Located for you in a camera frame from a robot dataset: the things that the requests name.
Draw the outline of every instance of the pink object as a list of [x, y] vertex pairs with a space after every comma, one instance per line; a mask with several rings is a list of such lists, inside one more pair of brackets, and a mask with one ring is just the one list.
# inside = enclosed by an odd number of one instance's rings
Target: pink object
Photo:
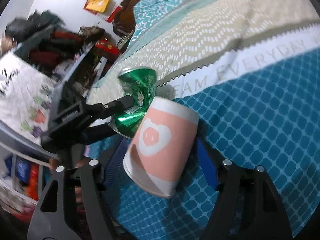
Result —
[[170, 198], [188, 160], [199, 115], [173, 101], [155, 97], [131, 145], [123, 166], [143, 190]]

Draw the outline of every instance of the white fabric strip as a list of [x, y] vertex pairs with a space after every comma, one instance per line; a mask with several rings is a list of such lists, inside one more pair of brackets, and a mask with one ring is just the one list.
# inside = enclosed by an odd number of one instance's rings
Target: white fabric strip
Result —
[[236, 79], [320, 46], [320, 25], [287, 32], [249, 48], [226, 52], [215, 63], [197, 68], [157, 88], [157, 96], [175, 99]]

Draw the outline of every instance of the metal screw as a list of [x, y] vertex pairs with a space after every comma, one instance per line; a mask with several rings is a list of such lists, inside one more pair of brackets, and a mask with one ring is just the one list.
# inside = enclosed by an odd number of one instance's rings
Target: metal screw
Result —
[[63, 166], [58, 166], [58, 167], [56, 168], [56, 171], [57, 171], [57, 172], [62, 172], [62, 171], [64, 171], [64, 167], [63, 167]]
[[261, 165], [257, 166], [257, 171], [264, 172], [264, 167]]
[[223, 165], [230, 166], [232, 164], [232, 161], [229, 159], [224, 159], [222, 163]]
[[95, 165], [97, 165], [98, 163], [99, 163], [99, 161], [98, 161], [97, 159], [93, 159], [93, 160], [89, 161], [89, 165], [90, 165], [90, 166], [95, 166]]

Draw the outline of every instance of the can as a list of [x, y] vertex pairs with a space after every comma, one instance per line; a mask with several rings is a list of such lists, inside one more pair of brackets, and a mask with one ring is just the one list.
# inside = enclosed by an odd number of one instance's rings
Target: can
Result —
[[118, 79], [126, 95], [134, 98], [134, 106], [111, 118], [110, 127], [117, 133], [133, 138], [156, 96], [157, 73], [149, 67], [125, 68]]

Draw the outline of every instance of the beige fabric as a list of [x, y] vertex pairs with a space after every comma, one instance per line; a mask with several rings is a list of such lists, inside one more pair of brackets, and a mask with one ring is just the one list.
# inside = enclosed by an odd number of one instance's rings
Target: beige fabric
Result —
[[218, 57], [232, 47], [239, 49], [240, 43], [255, 44], [293, 25], [318, 20], [309, 0], [218, 0], [189, 12], [176, 26], [118, 63], [103, 85], [92, 90], [89, 103], [107, 103], [121, 97], [117, 75], [126, 67], [155, 69], [161, 85], [190, 71], [190, 66], [208, 64], [205, 59], [212, 60], [212, 56]]

